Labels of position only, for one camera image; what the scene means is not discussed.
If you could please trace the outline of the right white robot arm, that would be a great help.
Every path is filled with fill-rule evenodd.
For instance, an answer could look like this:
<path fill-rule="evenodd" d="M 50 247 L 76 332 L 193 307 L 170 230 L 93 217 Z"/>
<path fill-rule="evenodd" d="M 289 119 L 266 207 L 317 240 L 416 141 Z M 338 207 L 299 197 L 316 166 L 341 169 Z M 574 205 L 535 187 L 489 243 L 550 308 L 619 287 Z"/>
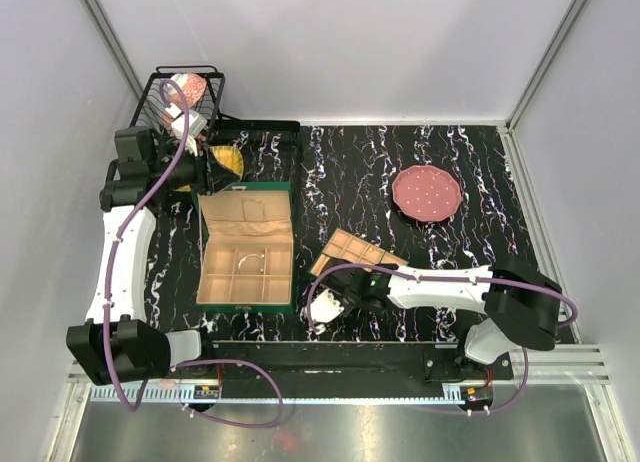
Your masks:
<path fill-rule="evenodd" d="M 551 351 L 559 328 L 560 286 L 525 261 L 427 270 L 396 263 L 349 263 L 331 258 L 322 269 L 324 290 L 308 304 L 315 327 L 354 309 L 445 308 L 473 312 L 481 321 L 461 336 L 454 366 L 476 378 L 518 347 Z"/>

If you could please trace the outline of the small green jewelry tray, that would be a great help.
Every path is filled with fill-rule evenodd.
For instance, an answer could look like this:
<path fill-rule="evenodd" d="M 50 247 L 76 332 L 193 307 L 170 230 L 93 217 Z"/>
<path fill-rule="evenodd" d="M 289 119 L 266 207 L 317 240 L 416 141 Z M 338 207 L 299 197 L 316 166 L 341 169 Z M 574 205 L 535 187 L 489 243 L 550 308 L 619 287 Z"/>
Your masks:
<path fill-rule="evenodd" d="M 334 231 L 314 261 L 309 273 L 314 277 L 319 276 L 331 259 L 368 265 L 396 264 L 403 266 L 408 264 L 406 260 L 342 229 Z"/>

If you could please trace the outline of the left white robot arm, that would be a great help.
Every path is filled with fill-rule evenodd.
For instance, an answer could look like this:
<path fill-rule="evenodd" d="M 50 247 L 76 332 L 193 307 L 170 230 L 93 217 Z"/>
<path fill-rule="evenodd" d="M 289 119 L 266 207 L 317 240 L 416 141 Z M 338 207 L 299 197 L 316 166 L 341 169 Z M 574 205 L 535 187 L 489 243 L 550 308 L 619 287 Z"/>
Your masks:
<path fill-rule="evenodd" d="M 193 377 L 206 377 L 216 354 L 202 345 L 199 331 L 165 334 L 147 321 L 147 256 L 162 199 L 180 189 L 211 195 L 229 187 L 243 176 L 242 154 L 206 143 L 190 153 L 145 126 L 117 131 L 114 142 L 117 157 L 100 193 L 99 278 L 84 323 L 67 330 L 67 348 L 96 386 L 164 378 L 179 364 Z"/>

